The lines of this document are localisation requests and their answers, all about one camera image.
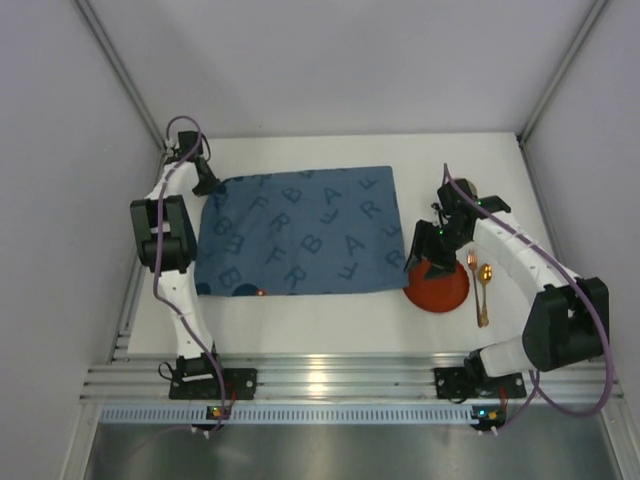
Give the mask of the aluminium front rail frame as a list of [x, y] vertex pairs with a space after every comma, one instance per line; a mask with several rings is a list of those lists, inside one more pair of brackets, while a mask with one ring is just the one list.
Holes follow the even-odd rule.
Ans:
[[[122, 358], [89, 368], [83, 401], [166, 400], [169, 382], [159, 358]], [[257, 402], [436, 401], [434, 370], [458, 367], [459, 354], [423, 355], [229, 355], [226, 367], [257, 370]]]

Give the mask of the beige paper cup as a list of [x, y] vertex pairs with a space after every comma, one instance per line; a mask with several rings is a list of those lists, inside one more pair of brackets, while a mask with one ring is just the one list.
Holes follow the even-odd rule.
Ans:
[[478, 198], [478, 191], [477, 191], [476, 185], [472, 181], [468, 180], [467, 186], [468, 186], [468, 191], [470, 196], [472, 198]]

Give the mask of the red round plastic plate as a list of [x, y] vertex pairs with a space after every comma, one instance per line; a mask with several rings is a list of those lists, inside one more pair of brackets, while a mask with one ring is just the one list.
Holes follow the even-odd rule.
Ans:
[[425, 260], [408, 273], [409, 284], [403, 289], [408, 300], [421, 310], [448, 313], [460, 307], [467, 299], [470, 283], [460, 262], [452, 275], [426, 279], [431, 264]]

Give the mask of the left aluminium corner post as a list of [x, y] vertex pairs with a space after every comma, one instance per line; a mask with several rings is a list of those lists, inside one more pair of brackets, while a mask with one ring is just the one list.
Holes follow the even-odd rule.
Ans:
[[150, 135], [153, 143], [158, 148], [162, 148], [164, 145], [164, 134], [154, 120], [129, 68], [126, 66], [94, 5], [88, 0], [71, 0], [70, 3], [78, 12], [90, 36], [96, 42], [101, 54], [115, 75], [146, 132]]

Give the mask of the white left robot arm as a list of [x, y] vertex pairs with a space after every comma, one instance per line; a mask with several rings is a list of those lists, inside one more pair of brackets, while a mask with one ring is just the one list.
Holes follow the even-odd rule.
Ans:
[[204, 157], [204, 136], [180, 131], [166, 140], [160, 179], [129, 211], [137, 256], [153, 275], [152, 294], [168, 311], [177, 339], [172, 382], [176, 385], [219, 376], [215, 343], [204, 324], [194, 278], [197, 235], [188, 202], [218, 185]]

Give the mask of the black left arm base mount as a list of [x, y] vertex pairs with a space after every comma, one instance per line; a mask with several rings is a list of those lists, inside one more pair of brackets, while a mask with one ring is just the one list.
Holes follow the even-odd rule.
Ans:
[[219, 376], [205, 354], [178, 357], [175, 364], [162, 362], [157, 371], [169, 382], [172, 400], [221, 400], [222, 393], [226, 400], [253, 400], [258, 384], [255, 368], [222, 367]]

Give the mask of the aluminium corner post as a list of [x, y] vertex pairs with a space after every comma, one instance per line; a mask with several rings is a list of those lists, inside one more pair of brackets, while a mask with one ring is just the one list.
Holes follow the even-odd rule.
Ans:
[[78, 12], [90, 36], [96, 42], [101, 54], [115, 75], [146, 132], [150, 135], [153, 143], [158, 148], [162, 148], [164, 145], [164, 134], [154, 120], [129, 68], [126, 66], [94, 5], [88, 0], [71, 0], [70, 3]]
[[575, 32], [571, 35], [565, 50], [557, 65], [553, 68], [540, 96], [526, 117], [524, 126], [516, 135], [520, 148], [523, 148], [534, 134], [537, 126], [550, 108], [555, 96], [558, 94], [564, 80], [577, 61], [585, 45], [589, 41], [593, 31], [609, 8], [611, 1], [590, 1], [586, 13], [580, 20]]

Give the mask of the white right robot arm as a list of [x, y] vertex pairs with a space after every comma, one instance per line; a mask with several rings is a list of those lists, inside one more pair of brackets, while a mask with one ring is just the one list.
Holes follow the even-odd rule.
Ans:
[[530, 306], [520, 334], [469, 354], [471, 375], [548, 372], [608, 353], [609, 291], [603, 281], [564, 267], [521, 228], [502, 198], [478, 197], [468, 180], [445, 182], [437, 196], [439, 222], [415, 226], [406, 294], [450, 294], [464, 271], [457, 255], [474, 245], [507, 273]]

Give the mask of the blue letter-print cloth napkin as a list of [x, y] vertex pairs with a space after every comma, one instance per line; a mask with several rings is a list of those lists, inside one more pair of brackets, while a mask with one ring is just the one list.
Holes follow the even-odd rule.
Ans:
[[389, 166], [238, 176], [207, 198], [200, 296], [367, 294], [408, 284]]

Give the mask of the right aluminium corner post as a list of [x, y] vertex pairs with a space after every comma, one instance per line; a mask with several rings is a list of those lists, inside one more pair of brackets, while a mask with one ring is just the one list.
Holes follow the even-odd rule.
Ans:
[[609, 8], [611, 1], [590, 1], [586, 13], [580, 20], [575, 32], [571, 35], [565, 50], [557, 65], [553, 68], [540, 96], [526, 117], [524, 126], [516, 135], [520, 148], [523, 148], [534, 134], [537, 126], [550, 108], [555, 96], [558, 94], [564, 80], [577, 61], [585, 45], [589, 41], [593, 31]]

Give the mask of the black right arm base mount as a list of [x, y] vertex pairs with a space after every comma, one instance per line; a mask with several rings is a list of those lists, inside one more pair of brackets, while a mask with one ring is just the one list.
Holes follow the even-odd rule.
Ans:
[[489, 377], [478, 350], [471, 352], [462, 366], [438, 367], [433, 372], [437, 398], [456, 404], [470, 399], [524, 399], [527, 395], [520, 373]]

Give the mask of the copper-coloured fork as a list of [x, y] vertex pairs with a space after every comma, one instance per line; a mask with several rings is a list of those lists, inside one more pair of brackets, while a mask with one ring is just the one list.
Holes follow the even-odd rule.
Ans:
[[477, 279], [477, 270], [478, 270], [478, 257], [475, 249], [469, 249], [467, 252], [467, 266], [471, 273], [474, 297], [475, 297], [475, 306], [476, 306], [476, 319], [477, 326], [479, 328], [486, 327], [486, 321], [484, 320], [484, 316], [481, 312], [480, 298], [478, 292], [478, 279]]

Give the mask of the gold ornate spoon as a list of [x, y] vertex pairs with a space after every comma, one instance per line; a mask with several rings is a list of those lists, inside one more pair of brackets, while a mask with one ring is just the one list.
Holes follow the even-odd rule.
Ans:
[[487, 305], [487, 287], [493, 278], [493, 269], [492, 266], [488, 263], [483, 264], [478, 273], [478, 280], [481, 284], [482, 290], [482, 303], [480, 307], [480, 320], [479, 326], [481, 328], [487, 327], [489, 325], [489, 317], [488, 317], [488, 305]]

